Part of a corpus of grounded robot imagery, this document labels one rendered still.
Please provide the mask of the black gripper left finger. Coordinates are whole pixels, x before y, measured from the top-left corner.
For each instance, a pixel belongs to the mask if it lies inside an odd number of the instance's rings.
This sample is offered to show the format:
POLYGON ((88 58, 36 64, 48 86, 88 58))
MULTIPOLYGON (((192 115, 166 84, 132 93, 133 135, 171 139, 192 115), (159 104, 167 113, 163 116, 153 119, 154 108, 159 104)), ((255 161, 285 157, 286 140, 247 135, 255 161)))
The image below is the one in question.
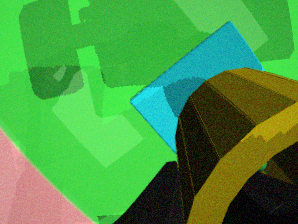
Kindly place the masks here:
POLYGON ((177 161, 166 161, 128 210, 113 224, 184 224, 177 161))

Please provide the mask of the green marble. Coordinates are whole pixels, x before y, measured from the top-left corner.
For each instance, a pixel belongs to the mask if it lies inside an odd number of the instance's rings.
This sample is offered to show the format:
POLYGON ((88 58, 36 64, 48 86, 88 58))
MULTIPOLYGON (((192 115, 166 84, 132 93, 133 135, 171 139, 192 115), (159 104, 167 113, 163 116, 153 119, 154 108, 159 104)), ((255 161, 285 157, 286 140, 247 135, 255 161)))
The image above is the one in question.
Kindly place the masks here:
MULTIPOLYGON (((267 163, 266 163, 266 164, 267 164, 267 163)), ((265 164, 265 165, 262 165, 262 167, 258 169, 258 172, 262 172, 262 171, 265 171, 265 168, 266 168, 266 164, 265 164)))

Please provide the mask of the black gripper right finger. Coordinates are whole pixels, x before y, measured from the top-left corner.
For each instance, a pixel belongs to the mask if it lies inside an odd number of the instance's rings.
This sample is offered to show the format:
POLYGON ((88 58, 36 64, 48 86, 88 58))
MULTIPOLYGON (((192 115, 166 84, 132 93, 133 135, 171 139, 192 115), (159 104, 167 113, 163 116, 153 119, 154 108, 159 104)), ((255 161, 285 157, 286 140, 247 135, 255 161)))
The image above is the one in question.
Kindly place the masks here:
POLYGON ((227 206, 222 224, 298 224, 298 185, 255 172, 227 206))

